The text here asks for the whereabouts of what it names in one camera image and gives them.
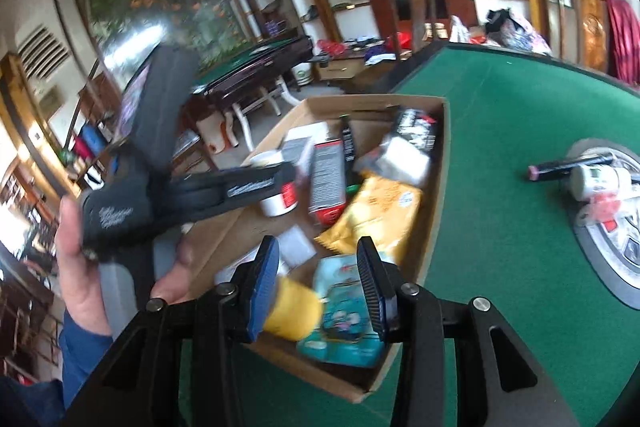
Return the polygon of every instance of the metal screw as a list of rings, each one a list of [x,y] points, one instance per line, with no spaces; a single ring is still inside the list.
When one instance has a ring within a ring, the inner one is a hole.
[[[481,312],[487,312],[489,311],[490,307],[491,307],[491,302],[489,302],[484,297],[476,297],[474,299],[474,308],[476,310],[480,310]]]
[[[400,291],[405,295],[415,297],[420,292],[420,286],[412,282],[406,282],[400,286]]]
[[[162,308],[164,308],[164,305],[166,304],[166,302],[164,302],[164,299],[161,298],[155,298],[155,299],[151,299],[150,301],[146,302],[146,311],[148,312],[159,312]]]
[[[230,282],[223,282],[216,286],[216,293],[218,295],[222,295],[226,297],[228,295],[233,295],[236,292],[236,285]]]

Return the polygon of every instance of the teal package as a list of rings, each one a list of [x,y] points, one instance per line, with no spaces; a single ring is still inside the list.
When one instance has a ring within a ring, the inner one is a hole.
[[[373,331],[355,255],[320,260],[314,290],[324,302],[319,324],[298,351],[320,362],[373,367],[384,344]]]

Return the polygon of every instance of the green felt surface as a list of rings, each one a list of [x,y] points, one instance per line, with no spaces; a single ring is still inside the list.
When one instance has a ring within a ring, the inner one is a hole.
[[[220,64],[219,66],[216,66],[209,71],[206,71],[206,73],[204,73],[198,80],[196,80],[196,83],[193,87],[197,88],[207,86],[207,84],[210,84],[218,80],[219,78],[222,78],[226,74],[229,74],[232,71],[241,68],[252,60],[262,57],[264,54],[271,53],[278,48],[286,46],[292,40],[293,39],[284,39],[281,41],[270,42],[269,44],[256,44],[255,46],[252,46],[251,48],[243,51],[241,54],[236,55],[231,60],[228,60],[227,62],[224,62],[223,64]]]
[[[399,89],[449,100],[444,213],[425,286],[438,297],[492,300],[556,382],[584,426],[595,425],[638,363],[640,315],[600,283],[583,256],[557,184],[524,180],[529,164],[599,137],[640,151],[640,100],[541,62],[444,50]],[[447,344],[446,425],[455,425]],[[399,358],[377,393],[350,405],[240,349],[246,425],[388,426]]]

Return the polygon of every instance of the human hand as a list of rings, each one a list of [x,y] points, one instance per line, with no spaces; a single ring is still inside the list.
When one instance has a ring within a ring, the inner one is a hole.
[[[111,328],[102,303],[98,267],[82,254],[81,237],[82,219],[78,204],[64,197],[60,203],[60,227],[56,234],[62,298],[78,326],[99,335],[110,335]],[[190,260],[191,249],[182,241],[178,245],[174,267],[156,282],[150,298],[159,297],[169,304],[186,300]]]

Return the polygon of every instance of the cardboard box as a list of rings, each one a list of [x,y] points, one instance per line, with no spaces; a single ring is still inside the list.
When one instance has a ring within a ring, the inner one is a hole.
[[[389,131],[398,105],[424,110],[440,124],[432,170],[426,186],[422,188],[424,195],[401,266],[408,280],[421,283],[436,243],[449,166],[450,126],[446,100],[400,94],[308,98],[271,130],[254,154],[279,147],[290,128],[316,121],[326,121],[331,133],[340,136],[340,115],[349,114],[356,153],[362,155],[376,147]],[[265,217],[259,206],[254,204],[196,223],[188,236],[196,260],[191,293],[197,296],[210,289],[214,285],[215,274],[255,248],[265,234],[279,235],[293,225],[299,225],[307,237],[316,237],[322,229],[314,225],[308,215],[308,190],[299,190],[299,199],[295,210],[279,217]],[[318,254],[289,273],[290,277],[308,286],[311,286],[319,258],[334,255],[318,243],[314,245]],[[261,334],[258,341],[248,347],[292,375],[353,403],[361,402],[380,386],[399,350],[397,344],[386,349],[376,367],[362,369],[307,359],[296,351],[295,343],[268,333]]]

